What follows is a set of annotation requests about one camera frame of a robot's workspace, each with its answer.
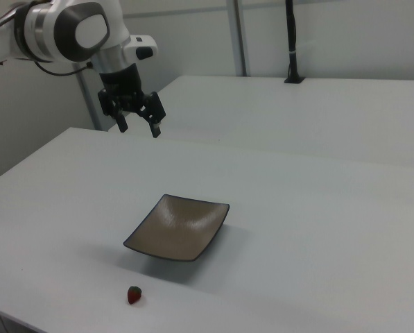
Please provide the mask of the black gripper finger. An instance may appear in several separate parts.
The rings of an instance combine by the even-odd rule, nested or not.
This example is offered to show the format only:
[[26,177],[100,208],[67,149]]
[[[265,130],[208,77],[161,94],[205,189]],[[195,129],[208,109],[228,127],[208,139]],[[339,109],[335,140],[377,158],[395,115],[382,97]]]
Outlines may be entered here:
[[157,92],[143,96],[137,114],[147,121],[153,138],[158,138],[161,134],[160,124],[166,113]]
[[103,114],[107,117],[113,118],[121,133],[124,133],[128,129],[126,118],[123,115],[123,109],[118,101],[115,101],[106,89],[102,89],[98,92],[99,103]]

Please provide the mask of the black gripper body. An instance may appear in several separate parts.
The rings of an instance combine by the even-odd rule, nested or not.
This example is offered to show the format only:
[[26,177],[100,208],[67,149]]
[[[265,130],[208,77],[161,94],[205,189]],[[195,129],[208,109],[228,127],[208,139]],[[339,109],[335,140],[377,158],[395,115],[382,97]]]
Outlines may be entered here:
[[98,92],[103,113],[144,113],[149,97],[142,90],[136,64],[113,73],[99,74],[103,89]]

